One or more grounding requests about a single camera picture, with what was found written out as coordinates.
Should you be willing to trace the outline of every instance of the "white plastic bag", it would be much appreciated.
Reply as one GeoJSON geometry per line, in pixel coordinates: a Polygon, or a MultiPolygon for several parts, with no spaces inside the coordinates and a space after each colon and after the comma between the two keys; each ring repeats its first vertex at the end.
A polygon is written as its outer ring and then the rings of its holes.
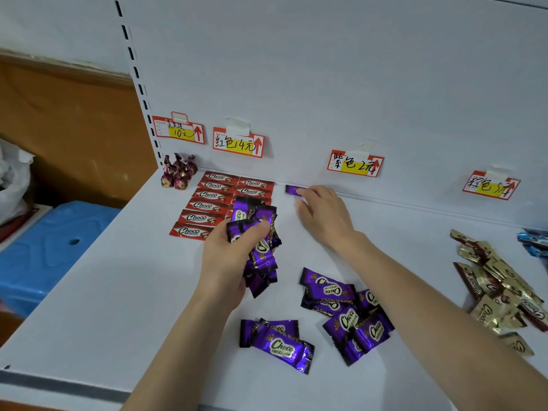
{"type": "Polygon", "coordinates": [[[25,213],[33,155],[0,139],[0,225],[25,213]]]}

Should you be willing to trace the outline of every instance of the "price tag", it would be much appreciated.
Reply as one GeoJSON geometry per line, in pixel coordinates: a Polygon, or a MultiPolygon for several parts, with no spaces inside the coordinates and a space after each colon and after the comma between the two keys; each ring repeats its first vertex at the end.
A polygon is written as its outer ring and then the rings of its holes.
{"type": "Polygon", "coordinates": [[[516,190],[521,180],[506,178],[506,180],[494,180],[487,172],[475,171],[467,180],[462,189],[463,192],[482,194],[496,199],[508,200],[516,190]]]}
{"type": "Polygon", "coordinates": [[[243,154],[263,158],[264,135],[249,133],[249,136],[226,135],[226,129],[213,127],[213,148],[214,150],[229,151],[231,153],[243,154]]]}
{"type": "Polygon", "coordinates": [[[177,138],[178,140],[192,141],[199,144],[205,144],[204,125],[192,123],[188,118],[174,121],[172,118],[152,117],[154,130],[157,137],[177,138]]]}
{"type": "Polygon", "coordinates": [[[366,156],[366,154],[352,151],[332,150],[327,170],[375,178],[379,175],[384,157],[366,156]]]}

